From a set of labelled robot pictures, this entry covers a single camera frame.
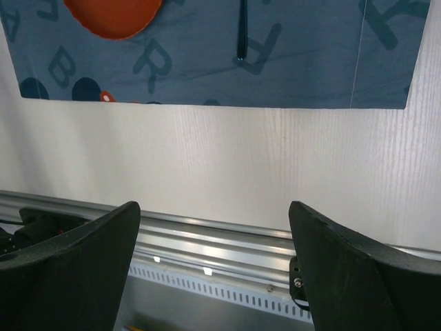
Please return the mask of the aluminium mounting rail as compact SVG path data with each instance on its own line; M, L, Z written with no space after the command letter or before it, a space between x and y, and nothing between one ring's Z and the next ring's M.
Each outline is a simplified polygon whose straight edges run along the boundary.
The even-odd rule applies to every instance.
M1 190L1 217L18 221L18 210L35 208L96 219L116 208ZM279 288L289 287L289 261L295 255L290 231L141 211L134 259L176 268L211 270L225 276Z

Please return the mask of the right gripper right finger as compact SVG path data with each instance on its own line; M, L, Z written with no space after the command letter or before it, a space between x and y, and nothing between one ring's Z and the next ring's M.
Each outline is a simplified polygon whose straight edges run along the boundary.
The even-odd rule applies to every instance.
M289 293L316 330L439 330L440 262L366 237L294 201Z

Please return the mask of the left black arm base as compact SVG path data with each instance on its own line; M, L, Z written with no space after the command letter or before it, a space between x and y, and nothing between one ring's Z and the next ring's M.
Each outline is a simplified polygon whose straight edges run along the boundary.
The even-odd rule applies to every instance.
M19 210L20 221L1 220L1 255L36 245L89 222L71 214L35 208Z

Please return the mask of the red round plate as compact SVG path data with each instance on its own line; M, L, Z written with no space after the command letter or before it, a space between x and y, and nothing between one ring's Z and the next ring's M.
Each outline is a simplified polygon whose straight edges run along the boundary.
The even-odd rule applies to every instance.
M162 0L65 0L72 16L88 31L103 39L125 40L153 22Z

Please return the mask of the blue letter-print placemat cloth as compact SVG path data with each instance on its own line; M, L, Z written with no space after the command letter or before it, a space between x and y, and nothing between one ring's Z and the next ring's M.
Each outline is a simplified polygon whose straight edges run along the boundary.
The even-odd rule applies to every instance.
M125 40L86 30L64 1L2 1L22 97L251 108L403 109L429 1L164 1Z

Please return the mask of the blue plastic spoon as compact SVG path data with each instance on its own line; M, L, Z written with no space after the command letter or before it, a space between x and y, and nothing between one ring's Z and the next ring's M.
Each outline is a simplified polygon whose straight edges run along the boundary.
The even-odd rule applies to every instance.
M247 0L240 1L238 18L238 38L236 48L236 58L243 61L247 56Z

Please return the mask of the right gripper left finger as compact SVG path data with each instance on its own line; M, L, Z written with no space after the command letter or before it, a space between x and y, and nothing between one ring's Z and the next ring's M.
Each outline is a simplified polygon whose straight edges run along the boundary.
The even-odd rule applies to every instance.
M2 330L111 330L141 222L137 202L1 255Z

